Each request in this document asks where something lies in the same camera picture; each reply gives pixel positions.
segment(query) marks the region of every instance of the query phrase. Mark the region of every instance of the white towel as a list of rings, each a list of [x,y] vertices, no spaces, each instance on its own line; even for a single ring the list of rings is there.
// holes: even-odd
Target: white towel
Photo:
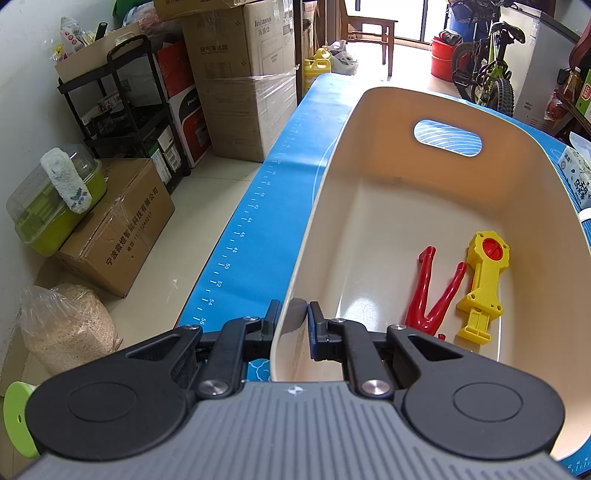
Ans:
[[[92,196],[66,152],[52,148],[41,157],[41,166],[72,212],[84,213],[90,208]]]

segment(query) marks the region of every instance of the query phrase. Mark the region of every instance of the basket handle hole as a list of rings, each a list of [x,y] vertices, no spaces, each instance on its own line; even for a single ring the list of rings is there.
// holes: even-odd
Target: basket handle hole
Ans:
[[[464,157],[475,157],[482,150],[482,140],[475,133],[435,120],[421,120],[414,126],[413,134],[424,145]]]

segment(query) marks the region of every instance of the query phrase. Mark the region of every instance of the green plastic container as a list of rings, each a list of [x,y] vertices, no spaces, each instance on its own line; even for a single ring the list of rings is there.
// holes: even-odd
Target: green plastic container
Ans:
[[[92,196],[90,208],[94,207],[107,190],[100,161],[92,158],[82,145],[68,145],[61,149],[74,162]],[[57,252],[86,215],[74,213],[67,207],[41,165],[10,195],[6,210],[23,243],[30,245],[44,257]]]

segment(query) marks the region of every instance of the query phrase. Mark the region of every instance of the gray ribbed plate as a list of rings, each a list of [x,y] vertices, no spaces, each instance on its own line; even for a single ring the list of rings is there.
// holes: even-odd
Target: gray ribbed plate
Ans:
[[[46,455],[23,480],[557,480],[569,473],[547,455],[510,462],[452,456],[417,437],[385,401],[344,382],[247,383],[199,404],[171,440],[107,463]]]

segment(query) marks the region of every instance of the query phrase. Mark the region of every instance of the white wall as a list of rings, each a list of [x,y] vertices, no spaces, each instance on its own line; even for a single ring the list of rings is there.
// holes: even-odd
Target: white wall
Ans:
[[[43,263],[20,243],[4,205],[41,156],[82,135],[66,100],[46,41],[58,40],[60,17],[84,30],[112,21],[114,0],[12,0],[0,10],[0,367],[15,327],[22,289]]]
[[[591,8],[581,0],[557,0],[554,18],[577,35],[582,35],[591,18]]]

